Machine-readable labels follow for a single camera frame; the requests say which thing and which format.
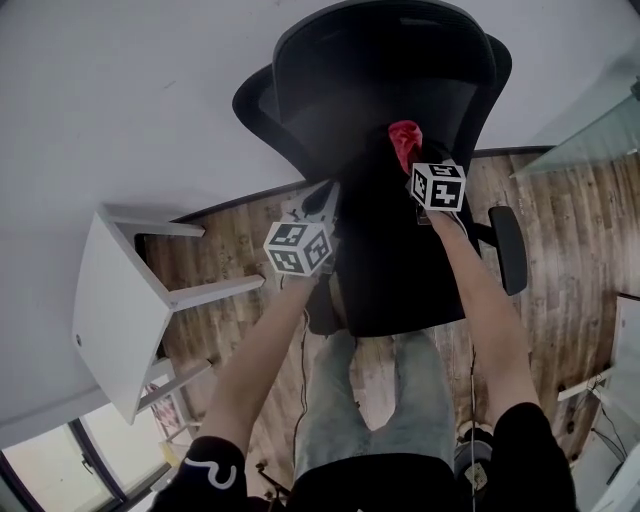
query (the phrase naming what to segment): white table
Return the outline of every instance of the white table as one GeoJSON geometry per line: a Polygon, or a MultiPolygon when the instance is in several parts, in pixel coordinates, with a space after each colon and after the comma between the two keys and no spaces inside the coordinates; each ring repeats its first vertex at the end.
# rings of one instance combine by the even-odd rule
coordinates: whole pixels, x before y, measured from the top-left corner
{"type": "Polygon", "coordinates": [[[73,343],[109,400],[129,423],[136,414],[210,368],[208,361],[142,397],[144,386],[164,372],[156,361],[162,335],[175,311],[259,288],[254,275],[168,291],[136,254],[118,226],[147,234],[201,237],[187,224],[111,217],[96,212],[82,257],[73,315],[73,343]]]}

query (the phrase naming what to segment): office chair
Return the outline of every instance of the office chair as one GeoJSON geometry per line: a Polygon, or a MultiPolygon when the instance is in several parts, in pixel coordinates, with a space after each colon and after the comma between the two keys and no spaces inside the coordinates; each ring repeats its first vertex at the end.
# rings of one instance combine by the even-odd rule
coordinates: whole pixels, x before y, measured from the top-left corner
{"type": "MultiPolygon", "coordinates": [[[[418,226],[407,180],[387,134],[410,119],[423,133],[423,160],[453,158],[468,176],[480,131],[511,73],[505,46],[467,13],[437,1],[342,2],[294,25],[271,65],[233,99],[238,119],[310,182],[338,180],[343,196],[336,273],[354,336],[383,336],[464,317],[444,248],[418,226]]],[[[527,284],[524,241],[510,208],[474,224],[464,200],[460,219],[498,249],[509,294],[527,284]]],[[[311,330],[337,326],[318,312],[320,285],[308,305],[311,330]]]]}

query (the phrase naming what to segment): forearm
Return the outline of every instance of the forearm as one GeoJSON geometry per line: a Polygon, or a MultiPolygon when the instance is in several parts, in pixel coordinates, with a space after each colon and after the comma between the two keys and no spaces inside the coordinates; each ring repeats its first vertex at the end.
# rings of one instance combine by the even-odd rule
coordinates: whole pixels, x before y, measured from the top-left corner
{"type": "Polygon", "coordinates": [[[519,401],[538,403],[529,370],[527,332],[509,297],[457,226],[446,226],[440,237],[489,388],[494,419],[519,401]]]}
{"type": "Polygon", "coordinates": [[[231,436],[229,440],[246,452],[250,430],[280,371],[315,282],[312,278],[292,280],[247,332],[220,370],[201,435],[231,436]]]}

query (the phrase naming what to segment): cable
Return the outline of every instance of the cable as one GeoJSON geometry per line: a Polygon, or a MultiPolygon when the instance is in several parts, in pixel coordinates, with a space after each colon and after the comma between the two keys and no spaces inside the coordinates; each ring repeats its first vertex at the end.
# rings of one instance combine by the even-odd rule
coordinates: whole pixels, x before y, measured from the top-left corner
{"type": "MultiPolygon", "coordinates": [[[[582,404],[585,402],[585,400],[587,399],[587,397],[591,394],[595,396],[595,389],[600,385],[600,383],[603,381],[604,379],[602,378],[602,375],[600,373],[597,373],[596,376],[594,377],[594,381],[593,381],[593,385],[589,388],[587,388],[587,392],[584,394],[584,396],[580,399],[580,401],[577,403],[577,405],[575,406],[575,408],[573,409],[573,412],[571,413],[571,419],[570,421],[573,421],[576,413],[578,412],[578,410],[580,409],[580,407],[582,406],[582,404]]],[[[611,420],[611,418],[609,418],[609,415],[607,414],[607,411],[604,410],[604,404],[602,402],[600,402],[600,407],[602,408],[602,415],[607,419],[607,421],[609,423],[611,423],[611,427],[613,428],[613,433],[615,434],[616,438],[618,439],[618,441],[620,442],[620,446],[618,446],[616,443],[613,442],[612,439],[610,439],[609,437],[605,436],[604,434],[602,434],[601,432],[598,432],[596,429],[592,428],[591,431],[594,432],[596,435],[600,436],[601,438],[605,438],[607,439],[613,446],[616,447],[616,450],[618,450],[620,453],[622,453],[624,455],[624,460],[627,460],[628,454],[627,454],[627,450],[624,447],[624,443],[622,442],[622,439],[620,438],[620,436],[618,435],[618,430],[616,429],[615,424],[613,423],[613,421],[611,420]]]]}
{"type": "Polygon", "coordinates": [[[471,383],[471,506],[473,512],[476,510],[476,386],[474,372],[476,367],[476,349],[469,337],[469,352],[471,356],[471,367],[469,368],[469,381],[471,383]]]}
{"type": "Polygon", "coordinates": [[[600,439],[602,439],[602,441],[607,444],[605,441],[609,441],[609,443],[613,446],[615,446],[616,450],[618,450],[618,453],[613,452],[613,450],[611,450],[611,447],[607,444],[607,446],[609,447],[609,449],[613,452],[613,454],[616,456],[616,458],[620,461],[620,462],[624,462],[625,460],[627,460],[626,454],[620,450],[620,447],[613,442],[613,440],[610,437],[605,436],[602,432],[596,430],[595,428],[591,429],[591,432],[593,432],[594,434],[596,434],[600,439]]]}
{"type": "Polygon", "coordinates": [[[293,464],[296,463],[296,438],[298,437],[298,427],[304,415],[307,414],[309,404],[307,402],[307,372],[304,367],[304,347],[307,339],[307,328],[309,327],[309,313],[304,310],[304,330],[302,332],[302,340],[300,341],[300,368],[302,370],[302,387],[300,388],[300,404],[302,405],[302,412],[296,421],[296,426],[293,429],[293,464]]]}
{"type": "Polygon", "coordinates": [[[616,435],[616,437],[618,438],[618,441],[620,441],[620,446],[622,446],[622,452],[624,453],[624,460],[627,460],[627,450],[624,447],[624,443],[622,442],[622,439],[620,439],[620,436],[618,435],[618,430],[616,429],[616,426],[613,424],[613,421],[611,421],[611,418],[609,418],[609,416],[607,415],[607,411],[604,410],[604,405],[600,404],[600,406],[602,407],[602,414],[604,415],[605,418],[607,418],[607,421],[609,421],[609,423],[611,423],[611,427],[613,428],[613,433],[616,435]]]}

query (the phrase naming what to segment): red object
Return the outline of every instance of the red object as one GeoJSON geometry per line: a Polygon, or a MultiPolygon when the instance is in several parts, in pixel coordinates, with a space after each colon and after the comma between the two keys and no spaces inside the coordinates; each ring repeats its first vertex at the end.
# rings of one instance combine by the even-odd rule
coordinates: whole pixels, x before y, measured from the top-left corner
{"type": "Polygon", "coordinates": [[[422,130],[413,121],[398,121],[389,126],[389,138],[402,169],[411,176],[411,166],[422,159],[422,130]]]}

